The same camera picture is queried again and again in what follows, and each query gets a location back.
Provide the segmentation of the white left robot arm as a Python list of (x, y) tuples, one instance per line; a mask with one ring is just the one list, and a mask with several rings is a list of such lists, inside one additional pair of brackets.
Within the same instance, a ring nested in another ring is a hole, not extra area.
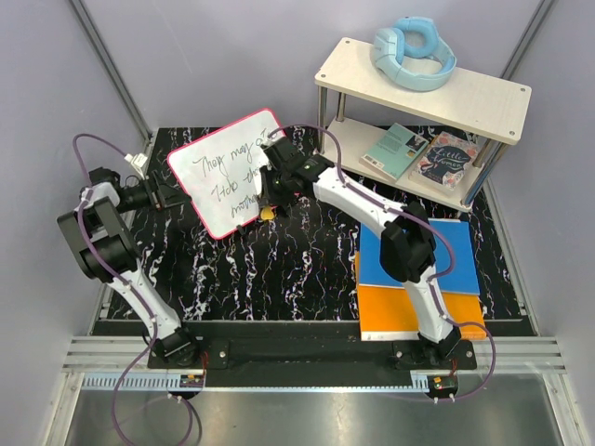
[(200, 359), (201, 346), (146, 276), (137, 243), (122, 218), (144, 208), (161, 212), (189, 203), (191, 197), (155, 175), (135, 186), (121, 185), (120, 175), (103, 167), (92, 170), (89, 177), (91, 185), (81, 190), (78, 207), (57, 219), (79, 268), (134, 310), (145, 325), (154, 357), (192, 367)]

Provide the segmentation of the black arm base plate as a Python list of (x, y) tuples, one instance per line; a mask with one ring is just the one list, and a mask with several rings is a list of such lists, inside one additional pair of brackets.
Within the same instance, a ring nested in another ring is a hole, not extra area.
[(413, 372), (437, 374), (477, 368), (471, 342), (460, 341), (451, 360), (423, 358), (417, 339), (363, 341), (355, 321), (191, 322), (210, 388), (266, 390), (291, 387), (410, 387)]

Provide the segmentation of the yellow whiteboard eraser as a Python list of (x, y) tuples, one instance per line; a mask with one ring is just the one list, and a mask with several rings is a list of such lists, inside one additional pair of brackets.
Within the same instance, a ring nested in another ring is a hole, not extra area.
[(270, 206), (264, 206), (259, 210), (259, 219), (262, 221), (271, 221), (275, 218), (274, 209)]

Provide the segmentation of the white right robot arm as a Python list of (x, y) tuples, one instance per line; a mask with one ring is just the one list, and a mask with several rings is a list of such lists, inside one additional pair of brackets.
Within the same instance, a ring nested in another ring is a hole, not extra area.
[(414, 307), (419, 355), (443, 368), (462, 338), (443, 302), (439, 279), (456, 265), (452, 245), (430, 223), (419, 203), (388, 200), (347, 178), (337, 162), (305, 155), (282, 137), (261, 146), (267, 163), (260, 168), (259, 206), (285, 209), (299, 196), (330, 204), (371, 230), (380, 243), (380, 267), (400, 282)]

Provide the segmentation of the pink framed whiteboard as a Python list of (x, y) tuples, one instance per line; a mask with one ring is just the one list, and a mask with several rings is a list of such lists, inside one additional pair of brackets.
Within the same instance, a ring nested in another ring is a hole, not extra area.
[(221, 240), (258, 218), (261, 146), (281, 123), (270, 109), (255, 111), (171, 151), (167, 164), (211, 238)]

